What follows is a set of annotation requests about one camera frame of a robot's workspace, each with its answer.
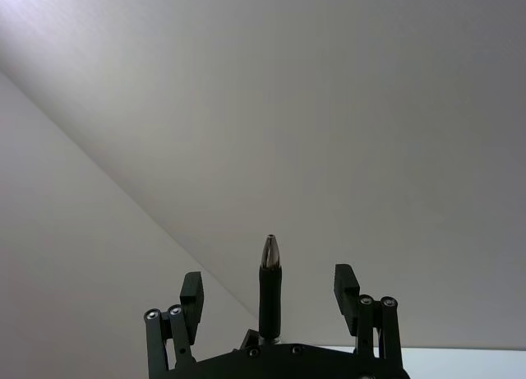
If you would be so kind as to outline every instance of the white ceiling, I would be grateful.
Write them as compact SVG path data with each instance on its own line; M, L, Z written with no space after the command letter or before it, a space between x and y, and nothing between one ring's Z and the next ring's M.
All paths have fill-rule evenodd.
M0 0L0 67L254 314L275 233L286 340L349 342L349 262L407 346L526 349L525 1Z

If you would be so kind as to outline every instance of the metal rivet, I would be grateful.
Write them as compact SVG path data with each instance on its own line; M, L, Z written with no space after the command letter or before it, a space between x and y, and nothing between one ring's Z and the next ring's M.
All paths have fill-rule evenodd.
M360 303L363 305L371 305L372 304L372 298L371 297L362 297L360 299Z
M179 313L181 313L181 307L174 307L170 310L170 315L178 315Z
M396 306L396 300L394 300L393 298L386 298L382 301L382 303L384 305L386 305L387 307L395 307Z
M252 348L248 351L250 357L257 357L260 355L260 350L258 348Z
M159 315L159 312L157 311L149 311L146 313L146 317L149 319L155 319Z
M298 356L299 354L301 354L303 351L303 348L299 345L299 344L295 344L292 348L291 348L291 352L292 354L294 354L295 356Z

